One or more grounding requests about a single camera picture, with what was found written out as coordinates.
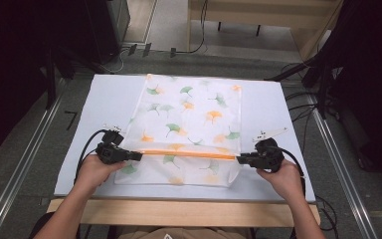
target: orange flower print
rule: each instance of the orange flower print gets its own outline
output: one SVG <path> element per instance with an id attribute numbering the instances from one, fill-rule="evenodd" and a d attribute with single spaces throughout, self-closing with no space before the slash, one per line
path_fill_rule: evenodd
<path id="1" fill-rule="evenodd" d="M 142 138 L 141 141 L 147 141 L 147 142 L 152 142 L 154 141 L 154 137 L 146 135 L 145 131 L 142 133 Z"/>
<path id="2" fill-rule="evenodd" d="M 182 106 L 184 107 L 183 112 L 185 112 L 186 110 L 194 110 L 194 105 L 189 102 L 184 102 Z"/>
<path id="3" fill-rule="evenodd" d="M 185 144 L 182 144 L 182 143 L 171 143 L 171 144 L 169 144 L 167 147 L 168 147 L 169 149 L 173 149 L 173 150 L 177 151 L 177 150 L 179 150 L 181 147 L 184 147 L 184 146 L 185 146 Z"/>
<path id="4" fill-rule="evenodd" d="M 213 138 L 213 142 L 214 143 L 222 143 L 223 141 L 225 141 L 225 136 L 223 134 L 219 134 L 217 136 L 215 136 L 215 138 Z"/>
<path id="5" fill-rule="evenodd" d="M 232 86 L 232 91 L 239 92 L 241 89 L 242 89 L 241 86 L 238 86 L 238 85 Z"/>
<path id="6" fill-rule="evenodd" d="M 222 116 L 222 113 L 212 111 L 206 113 L 206 120 L 210 120 L 212 123 L 215 122 L 216 118 L 220 118 Z"/>
<path id="7" fill-rule="evenodd" d="M 225 147 L 216 147 L 216 149 L 218 149 L 220 152 L 222 153 L 230 153 L 229 149 L 228 148 L 225 148 Z"/>

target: green leaf print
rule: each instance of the green leaf print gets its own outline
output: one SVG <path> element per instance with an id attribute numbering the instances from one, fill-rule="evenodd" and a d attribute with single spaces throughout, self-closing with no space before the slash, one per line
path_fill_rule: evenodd
<path id="1" fill-rule="evenodd" d="M 184 88 L 181 89 L 181 92 L 180 92 L 180 93 L 186 93 L 186 94 L 188 94 L 188 96 L 192 97 L 192 96 L 190 95 L 190 91 L 191 91 L 192 89 L 193 89 L 192 87 L 184 87 Z"/>
<path id="2" fill-rule="evenodd" d="M 130 164 L 128 166 L 123 167 L 120 171 L 123 173 L 126 173 L 126 174 L 132 174 L 132 173 L 136 172 L 137 169 L 135 167 L 133 167 L 132 164 Z"/>
<path id="3" fill-rule="evenodd" d="M 175 124 L 175 123 L 169 123 L 166 125 L 167 127 L 169 127 L 169 132 L 167 133 L 166 137 L 169 135 L 170 132 L 172 131 L 177 131 L 179 132 L 179 130 L 181 130 L 181 127 L 178 125 L 178 124 Z"/>
<path id="4" fill-rule="evenodd" d="M 169 162 L 172 162 L 173 165 L 175 165 L 177 168 L 179 168 L 179 166 L 175 164 L 175 155 L 165 155 L 163 157 L 163 164 L 166 164 Z"/>
<path id="5" fill-rule="evenodd" d="M 157 91 L 157 87 L 158 85 L 156 86 L 156 88 L 154 89 L 151 89 L 151 88 L 147 88 L 147 92 L 151 95 L 159 95 L 160 93 Z"/>
<path id="6" fill-rule="evenodd" d="M 233 132 L 231 131 L 231 129 L 229 128 L 229 134 L 226 135 L 226 138 L 227 139 L 237 139 L 240 137 L 240 133 L 239 132 Z"/>
<path id="7" fill-rule="evenodd" d="M 174 107 L 170 105 L 163 105 L 159 108 L 160 111 L 165 111 L 167 113 L 167 117 L 169 118 L 169 111 L 173 110 Z"/>
<path id="8" fill-rule="evenodd" d="M 160 113 L 159 111 L 157 110 L 157 108 L 160 106 L 160 104 L 151 104 L 150 108 L 147 110 L 148 112 L 151 112 L 151 111 L 156 111 L 157 112 L 157 115 L 160 116 Z"/>
<path id="9" fill-rule="evenodd" d="M 203 144 L 204 140 L 203 139 L 200 139 L 199 141 L 192 141 L 189 137 L 188 137 L 188 140 L 190 142 L 192 142 L 194 145 L 201 145 Z"/>
<path id="10" fill-rule="evenodd" d="M 225 103 L 225 99 L 223 98 L 222 94 L 218 93 L 216 95 L 216 98 L 215 99 L 209 99 L 209 100 L 216 100 L 218 105 L 225 108 L 227 107 L 226 103 Z"/>
<path id="11" fill-rule="evenodd" d="M 219 162 L 217 160 L 210 160 L 210 165 L 208 167 L 200 169 L 210 169 L 213 172 L 213 175 L 217 175 L 219 172 Z"/>

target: person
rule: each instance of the person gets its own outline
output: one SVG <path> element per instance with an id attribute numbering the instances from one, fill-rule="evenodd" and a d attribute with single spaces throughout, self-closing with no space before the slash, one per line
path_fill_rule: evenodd
<path id="1" fill-rule="evenodd" d="M 124 166 L 125 162 L 106 165 L 96 155 L 87 156 L 76 184 L 34 238 L 75 238 L 88 199 L 112 172 Z M 257 173 L 288 204 L 298 239 L 325 238 L 302 193 L 299 173 L 293 163 L 284 160 L 278 172 L 257 169 Z M 249 230 L 245 228 L 120 227 L 119 231 L 119 238 L 251 238 Z"/>

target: cable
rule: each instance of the cable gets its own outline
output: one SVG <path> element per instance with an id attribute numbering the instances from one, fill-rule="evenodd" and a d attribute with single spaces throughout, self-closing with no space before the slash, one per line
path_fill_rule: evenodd
<path id="1" fill-rule="evenodd" d="M 92 225 L 90 224 L 88 227 L 87 227 L 87 231 L 86 231 L 86 235 L 85 235 L 85 239 L 88 239 L 89 238 L 89 234 L 90 234 L 90 230 L 92 229 Z"/>
<path id="2" fill-rule="evenodd" d="M 196 53 L 198 50 L 200 50 L 201 46 L 203 46 L 203 43 L 205 41 L 205 32 L 204 32 L 204 23 L 206 22 L 206 15 L 207 15 L 207 5 L 208 5 L 208 0 L 205 0 L 203 3 L 203 7 L 201 8 L 201 17 L 200 17 L 200 25 L 201 25 L 201 31 L 203 34 L 203 39 L 201 40 L 200 46 L 198 46 L 197 49 L 191 52 L 177 52 L 179 54 L 192 54 Z"/>
<path id="3" fill-rule="evenodd" d="M 333 220 L 330 217 L 330 215 L 327 213 L 327 211 L 324 208 L 321 208 L 321 211 L 324 213 L 324 215 L 327 217 L 328 221 L 330 222 L 331 227 L 330 228 L 321 228 L 320 227 L 320 229 L 323 230 L 323 231 L 331 231 L 331 230 L 333 230 L 335 238 L 338 239 L 339 238 L 339 234 L 337 233 L 337 214 L 336 214 L 336 211 L 331 206 L 331 204 L 328 203 L 324 198 L 322 198 L 322 197 L 320 197 L 318 195 L 315 195 L 315 197 L 320 199 L 322 202 L 324 202 L 331 209 L 331 211 L 333 212 L 333 217 L 334 217 L 334 220 Z"/>
<path id="4" fill-rule="evenodd" d="M 314 95 L 314 96 L 316 96 L 316 93 L 309 93 L 309 92 L 293 93 L 293 94 L 290 94 L 289 96 L 285 97 L 285 101 L 288 101 L 290 99 L 293 99 L 293 98 L 299 97 L 299 96 L 303 96 L 303 95 Z"/>
<path id="5" fill-rule="evenodd" d="M 89 144 L 92 142 L 93 138 L 95 138 L 95 136 L 98 135 L 98 134 L 101 133 L 101 132 L 107 132 L 107 130 L 106 130 L 106 129 L 98 130 L 97 132 L 93 133 L 93 135 L 92 135 L 92 136 L 89 138 L 89 140 L 86 142 L 86 145 L 85 145 L 85 147 L 83 148 L 82 154 L 80 155 L 79 163 L 77 164 L 77 171 L 76 171 L 76 177 L 74 178 L 74 184 L 76 183 L 76 181 L 77 181 L 77 177 L 79 176 L 80 168 L 82 168 L 83 160 L 85 159 L 84 154 L 85 154 L 87 148 L 89 147 Z M 88 156 L 88 155 L 89 155 L 90 153 L 92 153 L 93 151 L 95 151 L 95 149 L 93 149 L 92 151 L 90 151 L 86 156 Z"/>
<path id="6" fill-rule="evenodd" d="M 307 104 L 307 105 L 301 105 L 301 106 L 297 106 L 297 107 L 294 107 L 294 108 L 289 108 L 288 111 L 293 111 L 293 110 L 296 110 L 296 109 L 299 109 L 299 108 L 304 108 L 304 107 L 316 107 L 317 104 Z"/>
<path id="7" fill-rule="evenodd" d="M 305 140 L 306 140 L 306 129 L 308 127 L 308 122 L 309 122 L 309 119 L 311 118 L 312 116 L 312 112 L 314 111 L 314 109 L 311 109 L 311 111 L 309 112 L 309 115 L 308 117 L 306 118 L 306 122 L 305 122 L 305 128 L 303 130 L 303 138 L 302 138 L 302 155 L 303 155 L 303 152 L 305 151 Z"/>
<path id="8" fill-rule="evenodd" d="M 117 70 L 111 70 L 111 69 L 106 68 L 106 67 L 103 66 L 103 65 L 100 65 L 100 66 L 101 66 L 103 69 L 105 69 L 105 70 L 107 70 L 108 72 L 110 72 L 110 73 L 118 73 L 118 72 L 122 71 L 122 69 L 123 69 L 122 53 L 126 52 L 127 50 L 129 50 L 129 48 L 127 48 L 127 49 L 125 49 L 125 50 L 123 50 L 123 51 L 121 51 L 121 52 L 119 53 L 119 60 L 120 60 L 120 63 L 121 63 L 119 69 L 117 69 Z"/>
<path id="9" fill-rule="evenodd" d="M 308 114 L 310 114 L 310 113 L 307 114 L 307 112 L 312 111 L 313 109 L 315 109 L 315 107 L 310 107 L 310 108 L 306 109 L 305 111 L 299 113 L 299 115 L 297 115 L 297 117 L 295 117 L 295 118 L 292 120 L 292 122 L 295 122 L 295 121 L 297 121 L 297 120 L 300 120 L 300 119 L 302 119 L 302 118 L 307 117 Z"/>
<path id="10" fill-rule="evenodd" d="M 281 80 L 283 80 L 283 79 L 285 79 L 287 77 L 290 77 L 291 75 L 293 75 L 295 73 L 298 73 L 298 72 L 302 71 L 305 68 L 316 68 L 316 66 L 311 66 L 310 65 L 312 63 L 316 63 L 316 56 L 306 60 L 305 62 L 299 63 L 295 67 L 293 67 L 293 68 L 287 70 L 286 72 L 281 73 L 281 74 L 279 74 L 279 75 L 277 75 L 275 77 L 266 78 L 266 79 L 264 79 L 264 81 L 280 82 Z"/>
<path id="11" fill-rule="evenodd" d="M 299 64 L 299 63 L 289 63 L 289 64 L 287 64 L 287 65 L 284 65 L 284 66 L 281 68 L 281 74 L 284 72 L 284 69 L 285 69 L 286 67 L 291 66 L 291 65 L 297 65 L 297 64 Z M 297 72 L 297 74 L 299 75 L 300 79 L 302 80 L 302 76 L 300 75 L 300 73 Z"/>

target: black equipment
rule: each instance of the black equipment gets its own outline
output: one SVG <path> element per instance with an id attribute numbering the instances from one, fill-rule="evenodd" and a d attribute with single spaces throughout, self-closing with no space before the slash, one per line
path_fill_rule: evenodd
<path id="1" fill-rule="evenodd" d="M 317 107 L 325 119 L 327 94 L 357 150 L 360 166 L 382 170 L 382 2 L 344 1 L 334 30 L 305 63 L 266 80 L 281 81 L 306 67 L 311 88 L 320 79 Z M 342 68 L 336 79 L 332 70 Z"/>
<path id="2" fill-rule="evenodd" d="M 95 152 L 103 163 L 113 164 L 127 160 L 141 161 L 141 153 L 118 147 L 123 141 L 123 136 L 119 132 L 108 130 L 101 140 L 102 142 L 97 145 Z"/>
<path id="3" fill-rule="evenodd" d="M 248 164 L 250 167 L 277 172 L 284 160 L 284 155 L 277 147 L 278 144 L 272 138 L 261 140 L 256 144 L 257 152 L 241 153 L 241 156 L 237 156 L 238 162 Z"/>

